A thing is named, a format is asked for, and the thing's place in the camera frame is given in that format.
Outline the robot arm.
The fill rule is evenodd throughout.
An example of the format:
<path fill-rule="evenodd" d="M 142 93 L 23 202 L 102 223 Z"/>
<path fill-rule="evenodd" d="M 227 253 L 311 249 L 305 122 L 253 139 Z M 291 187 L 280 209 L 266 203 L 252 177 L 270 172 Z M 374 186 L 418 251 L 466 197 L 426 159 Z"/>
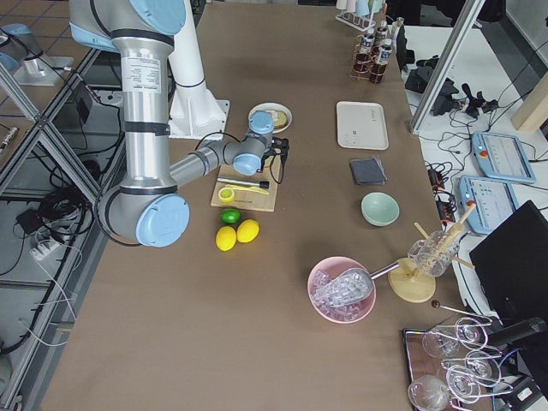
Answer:
<path fill-rule="evenodd" d="M 98 207 L 98 219 L 120 237 L 166 247 L 188 226 L 178 188 L 230 164 L 254 174 L 271 146 L 274 122 L 252 114 L 242 141 L 213 141 L 171 162 L 171 137 L 203 138 L 223 130 L 227 110 L 205 84 L 191 5 L 187 1 L 73 1 L 78 43 L 119 54 L 127 173 Z"/>

